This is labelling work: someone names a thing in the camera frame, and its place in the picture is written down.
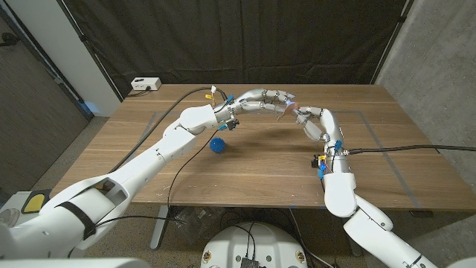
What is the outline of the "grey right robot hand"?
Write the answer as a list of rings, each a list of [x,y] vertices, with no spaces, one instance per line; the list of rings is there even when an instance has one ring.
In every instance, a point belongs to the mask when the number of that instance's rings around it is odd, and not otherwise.
[[[344,155],[344,138],[341,126],[328,109],[304,106],[294,110],[297,122],[313,141],[322,141],[327,167],[333,173],[349,173],[350,166]]]

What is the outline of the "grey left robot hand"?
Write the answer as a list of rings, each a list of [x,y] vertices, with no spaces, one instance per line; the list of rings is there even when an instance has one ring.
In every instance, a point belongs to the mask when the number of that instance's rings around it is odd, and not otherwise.
[[[236,98],[230,95],[229,100],[219,104],[213,111],[217,121],[224,124],[219,129],[227,127],[232,130],[239,124],[237,115],[261,110],[284,113],[283,104],[291,104],[294,97],[293,94],[281,90],[251,89]]]

